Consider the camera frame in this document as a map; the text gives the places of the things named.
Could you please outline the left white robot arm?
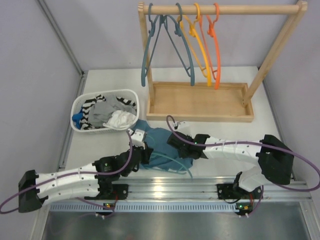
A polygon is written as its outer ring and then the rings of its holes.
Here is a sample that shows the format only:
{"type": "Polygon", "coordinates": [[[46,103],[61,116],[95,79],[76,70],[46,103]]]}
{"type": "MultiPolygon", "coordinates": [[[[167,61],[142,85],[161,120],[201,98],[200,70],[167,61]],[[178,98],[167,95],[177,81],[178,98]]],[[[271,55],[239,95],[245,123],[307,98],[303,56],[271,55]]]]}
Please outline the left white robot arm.
{"type": "Polygon", "coordinates": [[[53,202],[73,198],[123,199],[127,187],[114,184],[120,177],[148,164],[153,149],[134,146],[119,155],[105,156],[82,167],[54,173],[27,171],[18,183],[18,212],[29,213],[53,202]]]}

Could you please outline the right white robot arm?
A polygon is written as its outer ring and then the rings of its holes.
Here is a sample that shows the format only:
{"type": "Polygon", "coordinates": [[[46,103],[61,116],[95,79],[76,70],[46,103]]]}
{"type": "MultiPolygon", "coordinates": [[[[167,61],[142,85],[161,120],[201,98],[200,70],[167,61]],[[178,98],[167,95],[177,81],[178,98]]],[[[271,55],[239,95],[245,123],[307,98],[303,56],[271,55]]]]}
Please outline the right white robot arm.
{"type": "Polygon", "coordinates": [[[287,186],[291,182],[294,156],[289,148],[273,135],[253,144],[227,144],[226,140],[208,134],[195,137],[176,131],[167,140],[182,159],[230,159],[253,164],[239,172],[228,190],[222,190],[219,198],[240,200],[247,198],[260,186],[268,183],[287,186]]]}

